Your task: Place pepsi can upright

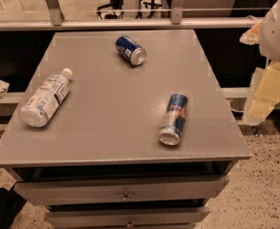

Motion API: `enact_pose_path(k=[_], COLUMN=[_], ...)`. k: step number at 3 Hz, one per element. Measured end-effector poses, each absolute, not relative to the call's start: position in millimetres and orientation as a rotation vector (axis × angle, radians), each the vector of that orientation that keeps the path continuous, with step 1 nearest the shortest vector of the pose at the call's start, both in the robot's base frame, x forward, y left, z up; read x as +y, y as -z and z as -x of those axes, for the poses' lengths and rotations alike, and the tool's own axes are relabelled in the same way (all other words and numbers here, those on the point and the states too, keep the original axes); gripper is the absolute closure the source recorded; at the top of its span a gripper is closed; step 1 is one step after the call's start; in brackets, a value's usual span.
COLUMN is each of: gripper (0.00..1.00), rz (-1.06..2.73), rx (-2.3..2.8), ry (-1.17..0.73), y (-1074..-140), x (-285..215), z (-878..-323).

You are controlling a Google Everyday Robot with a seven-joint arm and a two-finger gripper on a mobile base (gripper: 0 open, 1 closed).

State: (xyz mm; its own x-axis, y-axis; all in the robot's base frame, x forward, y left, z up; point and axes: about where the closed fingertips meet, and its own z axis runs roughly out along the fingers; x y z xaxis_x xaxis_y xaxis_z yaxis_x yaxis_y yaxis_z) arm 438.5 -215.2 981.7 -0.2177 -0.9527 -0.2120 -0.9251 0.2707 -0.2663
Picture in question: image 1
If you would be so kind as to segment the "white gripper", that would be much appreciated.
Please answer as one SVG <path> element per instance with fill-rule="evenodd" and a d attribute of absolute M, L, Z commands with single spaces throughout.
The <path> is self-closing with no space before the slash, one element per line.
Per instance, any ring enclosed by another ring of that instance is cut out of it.
<path fill-rule="evenodd" d="M 265 69 L 256 68 L 248 90 L 242 120 L 257 126 L 264 122 L 280 102 L 280 0 L 255 23 L 239 41 L 246 45 L 259 43 L 260 53 L 272 61 Z"/>

